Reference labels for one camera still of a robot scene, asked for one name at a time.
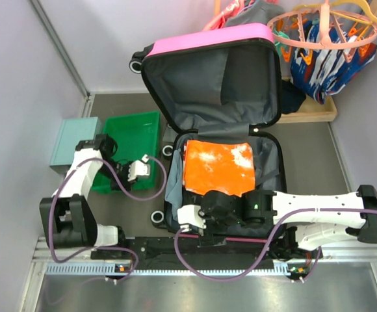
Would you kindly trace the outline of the orange white tie-dye garment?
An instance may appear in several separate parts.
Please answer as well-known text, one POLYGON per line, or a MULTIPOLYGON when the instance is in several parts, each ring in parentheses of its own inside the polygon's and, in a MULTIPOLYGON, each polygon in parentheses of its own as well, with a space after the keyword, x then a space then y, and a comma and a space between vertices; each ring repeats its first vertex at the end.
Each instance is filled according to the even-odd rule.
POLYGON ((216 190, 242 196, 255 188, 252 147, 188 140, 183 157, 183 186, 199 195, 216 190))

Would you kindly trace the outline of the pink hard-shell suitcase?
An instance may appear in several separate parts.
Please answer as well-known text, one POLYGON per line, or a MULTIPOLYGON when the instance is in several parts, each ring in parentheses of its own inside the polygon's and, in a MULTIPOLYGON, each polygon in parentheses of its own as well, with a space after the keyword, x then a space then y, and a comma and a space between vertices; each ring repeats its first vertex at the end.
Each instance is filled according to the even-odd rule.
MULTIPOLYGON (((254 190, 287 189, 278 140, 265 129, 281 116, 280 60, 271 30, 262 23, 195 32, 157 40, 133 53, 139 73, 177 136, 172 156, 188 140, 248 143, 253 150, 254 190)), ((202 195, 183 186, 183 205, 202 195)), ((165 227, 179 229, 177 212, 164 199, 165 227)))

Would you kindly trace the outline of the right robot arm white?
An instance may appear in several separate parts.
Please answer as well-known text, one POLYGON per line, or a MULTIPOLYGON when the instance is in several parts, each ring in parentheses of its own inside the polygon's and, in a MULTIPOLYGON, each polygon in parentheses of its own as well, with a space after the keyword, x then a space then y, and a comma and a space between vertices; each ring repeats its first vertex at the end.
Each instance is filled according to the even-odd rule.
POLYGON ((372 185, 333 196, 257 189, 236 197, 213 190, 202 198, 197 215, 208 232, 219 235, 277 239, 291 225, 292 236, 283 242, 291 257, 352 237, 377 244, 377 191, 372 185))

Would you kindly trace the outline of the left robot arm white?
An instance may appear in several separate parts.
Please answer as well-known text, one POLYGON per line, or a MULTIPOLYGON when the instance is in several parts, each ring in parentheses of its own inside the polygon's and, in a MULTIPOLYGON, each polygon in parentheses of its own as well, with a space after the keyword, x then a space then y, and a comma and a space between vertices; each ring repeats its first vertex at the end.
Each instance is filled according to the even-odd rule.
POLYGON ((82 140, 73 154, 73 163, 66 180, 54 195, 43 198, 39 211, 47 245, 57 248, 105 246, 113 257, 126 254, 128 243, 118 226, 102 226, 96 222, 88 204, 88 195, 97 174, 110 180, 110 188, 120 187, 108 166, 125 190, 130 190, 132 181, 129 171, 132 162, 121 164, 113 159, 118 144, 109 135, 96 135, 93 140, 82 140))

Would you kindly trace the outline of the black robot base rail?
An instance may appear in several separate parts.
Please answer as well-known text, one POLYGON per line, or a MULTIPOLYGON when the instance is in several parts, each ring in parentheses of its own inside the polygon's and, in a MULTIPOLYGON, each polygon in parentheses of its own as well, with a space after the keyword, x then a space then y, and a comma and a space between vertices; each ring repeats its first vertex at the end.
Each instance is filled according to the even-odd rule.
MULTIPOLYGON (((257 269, 272 268, 274 260, 314 259, 317 251, 282 250, 271 246, 257 269)), ((137 268, 140 270, 184 270, 174 250, 173 237, 135 237, 120 238, 117 246, 134 251, 139 258, 137 268)), ((227 242, 223 246, 198 247, 196 237, 178 239, 178 246, 183 259, 196 270, 245 270, 251 266, 261 253, 263 244, 258 242, 227 242)))

